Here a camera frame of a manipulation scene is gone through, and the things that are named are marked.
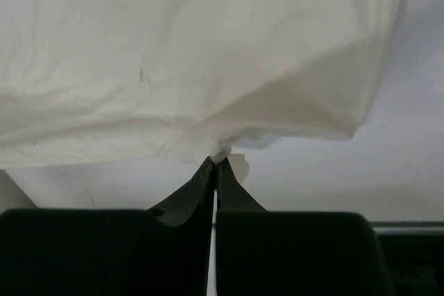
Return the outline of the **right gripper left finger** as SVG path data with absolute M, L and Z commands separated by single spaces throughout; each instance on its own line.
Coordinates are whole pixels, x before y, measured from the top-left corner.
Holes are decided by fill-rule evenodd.
M 205 295 L 214 165 L 150 209 L 10 209 L 2 295 Z

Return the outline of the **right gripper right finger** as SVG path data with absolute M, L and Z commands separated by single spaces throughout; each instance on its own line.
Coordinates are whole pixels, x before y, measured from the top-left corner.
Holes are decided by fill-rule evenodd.
M 380 242 L 361 215 L 274 212 L 217 168 L 219 295 L 393 295 Z

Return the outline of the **white cloth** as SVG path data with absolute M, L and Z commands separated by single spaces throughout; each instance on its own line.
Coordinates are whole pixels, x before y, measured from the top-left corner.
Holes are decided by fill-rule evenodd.
M 350 139 L 400 0 L 1 0 L 1 167 Z

